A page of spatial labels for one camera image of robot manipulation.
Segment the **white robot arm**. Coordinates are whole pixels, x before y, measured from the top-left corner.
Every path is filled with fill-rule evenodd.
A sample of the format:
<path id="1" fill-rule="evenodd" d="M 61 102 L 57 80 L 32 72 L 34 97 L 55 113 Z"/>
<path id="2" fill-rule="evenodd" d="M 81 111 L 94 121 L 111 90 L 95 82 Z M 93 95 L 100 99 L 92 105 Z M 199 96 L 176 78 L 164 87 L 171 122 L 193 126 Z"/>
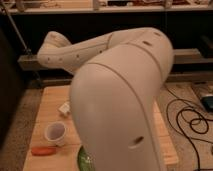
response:
<path id="1" fill-rule="evenodd" d="M 73 75 L 71 114 L 95 171 L 166 171 L 153 117 L 174 61 L 162 31 L 126 29 L 75 44 L 50 31 L 37 60 Z"/>

